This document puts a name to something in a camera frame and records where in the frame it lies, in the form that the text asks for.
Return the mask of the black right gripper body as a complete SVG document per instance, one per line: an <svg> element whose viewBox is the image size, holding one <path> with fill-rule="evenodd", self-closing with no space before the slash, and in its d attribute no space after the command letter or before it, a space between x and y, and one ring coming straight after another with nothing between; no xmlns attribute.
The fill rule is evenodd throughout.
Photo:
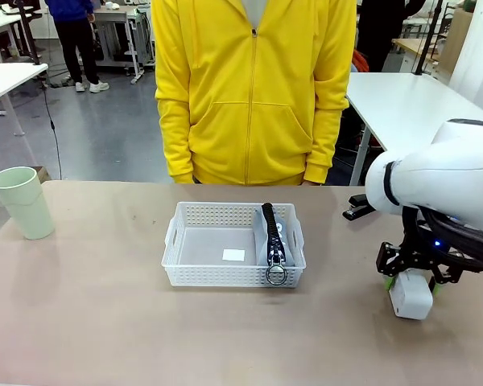
<svg viewBox="0 0 483 386"><path fill-rule="evenodd" d="M403 207L402 225L404 239L400 247L413 259L426 265L462 265L464 258L450 253L451 245L435 234L419 209Z"/></svg>

